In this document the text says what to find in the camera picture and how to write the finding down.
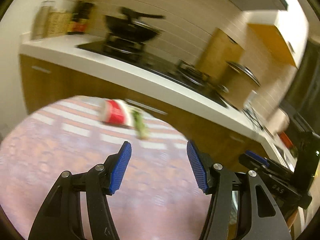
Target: white countertop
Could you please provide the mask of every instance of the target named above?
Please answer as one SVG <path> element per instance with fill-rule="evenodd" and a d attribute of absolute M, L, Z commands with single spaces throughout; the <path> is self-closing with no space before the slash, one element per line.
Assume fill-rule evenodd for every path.
<path fill-rule="evenodd" d="M 220 106 L 190 89 L 144 69 L 76 48 L 76 45 L 101 39 L 86 34 L 24 41 L 20 46 L 20 54 L 104 79 L 201 116 L 260 142 L 270 159 L 285 165 L 273 144 L 274 140 L 265 131 L 260 131 L 243 112 L 230 106 Z"/>

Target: metal screw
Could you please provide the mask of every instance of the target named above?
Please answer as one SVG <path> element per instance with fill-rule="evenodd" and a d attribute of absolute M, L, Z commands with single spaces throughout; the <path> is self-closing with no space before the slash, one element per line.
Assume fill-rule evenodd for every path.
<path fill-rule="evenodd" d="M 61 177 L 66 178 L 70 175 L 69 171 L 64 171 L 63 173 L 61 173 Z"/>
<path fill-rule="evenodd" d="M 96 169 L 97 171 L 102 171 L 102 170 L 104 169 L 104 166 L 103 166 L 103 164 L 97 164 L 96 167 L 95 167 L 95 169 Z"/>
<path fill-rule="evenodd" d="M 220 163 L 215 163 L 213 165 L 213 167 L 216 169 L 216 170 L 222 170 L 222 165 Z"/>
<path fill-rule="evenodd" d="M 257 173 L 255 171 L 249 171 L 249 175 L 251 177 L 255 177 L 255 176 L 257 176 Z"/>

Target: black frying pan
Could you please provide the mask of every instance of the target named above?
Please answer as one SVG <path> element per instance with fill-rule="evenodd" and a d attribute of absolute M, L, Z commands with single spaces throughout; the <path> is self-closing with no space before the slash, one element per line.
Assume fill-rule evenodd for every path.
<path fill-rule="evenodd" d="M 134 42 L 151 40 L 160 33 L 160 30 L 142 22 L 140 17 L 163 19 L 162 15 L 151 15 L 135 12 L 128 8 L 121 8 L 121 13 L 127 19 L 120 19 L 106 15 L 106 24 L 109 30 L 117 37 Z"/>

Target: wooden cutting board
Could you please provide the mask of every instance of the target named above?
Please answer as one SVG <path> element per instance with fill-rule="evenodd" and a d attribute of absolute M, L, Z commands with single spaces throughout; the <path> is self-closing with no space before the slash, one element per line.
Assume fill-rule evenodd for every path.
<path fill-rule="evenodd" d="M 219 84 L 228 68 L 226 61 L 239 62 L 244 49 L 222 30 L 216 29 L 196 68 L 211 76 L 212 84 Z"/>

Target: blue rubber fingertip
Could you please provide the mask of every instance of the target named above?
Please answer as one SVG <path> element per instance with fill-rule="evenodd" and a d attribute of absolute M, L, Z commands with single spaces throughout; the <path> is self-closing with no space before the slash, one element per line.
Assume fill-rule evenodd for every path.
<path fill-rule="evenodd" d="M 111 172 L 111 183 L 109 187 L 111 194 L 114 194 L 116 190 L 120 188 L 125 170 L 127 169 L 129 160 L 131 158 L 131 144 L 126 143 L 118 154 L 120 156 Z"/>
<path fill-rule="evenodd" d="M 189 158 L 189 162 L 191 164 L 193 174 L 196 178 L 196 182 L 198 184 L 198 187 L 204 193 L 206 193 L 207 190 L 209 189 L 209 186 L 207 185 L 206 171 L 205 171 L 205 169 L 199 159 L 199 156 L 198 156 L 196 149 L 193 147 L 193 145 L 190 141 L 187 143 L 187 155 Z"/>
<path fill-rule="evenodd" d="M 265 158 L 261 157 L 260 155 L 257 155 L 256 153 L 249 151 L 249 150 L 246 150 L 245 154 L 254 158 L 256 161 L 260 162 L 262 165 L 269 167 L 268 161 Z"/>

